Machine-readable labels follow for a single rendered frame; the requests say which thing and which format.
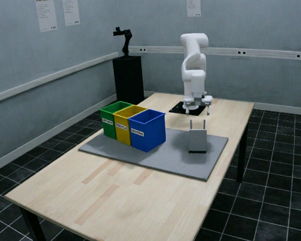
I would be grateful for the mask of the green bin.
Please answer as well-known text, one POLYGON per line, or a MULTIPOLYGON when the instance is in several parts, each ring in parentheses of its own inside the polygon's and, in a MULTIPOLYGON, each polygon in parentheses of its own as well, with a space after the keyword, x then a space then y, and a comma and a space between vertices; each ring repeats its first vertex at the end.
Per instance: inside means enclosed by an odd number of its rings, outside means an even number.
POLYGON ((113 113, 116 113, 116 112, 123 110, 127 107, 130 107, 132 105, 133 104, 119 101, 112 105, 106 106, 102 109, 99 109, 101 111, 104 135, 106 135, 110 138, 113 138, 115 140, 117 139, 113 113))

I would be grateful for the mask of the blue bin with label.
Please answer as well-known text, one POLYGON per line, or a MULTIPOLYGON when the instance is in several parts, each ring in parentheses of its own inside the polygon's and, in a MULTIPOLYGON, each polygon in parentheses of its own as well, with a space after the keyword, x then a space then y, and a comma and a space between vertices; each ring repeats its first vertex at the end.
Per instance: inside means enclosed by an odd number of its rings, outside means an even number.
POLYGON ((128 118, 132 147, 147 153, 165 142, 165 114, 148 109, 128 118))

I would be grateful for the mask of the yellow open bin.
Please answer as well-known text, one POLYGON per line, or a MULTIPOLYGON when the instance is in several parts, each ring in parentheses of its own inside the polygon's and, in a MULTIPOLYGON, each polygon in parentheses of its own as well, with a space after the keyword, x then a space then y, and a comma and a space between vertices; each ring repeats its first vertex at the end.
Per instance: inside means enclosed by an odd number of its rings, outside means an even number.
POLYGON ((132 145, 128 118, 137 115, 145 110, 148 109, 145 107, 132 105, 116 113, 113 113, 114 120, 115 120, 117 141, 120 141, 129 146, 132 145))

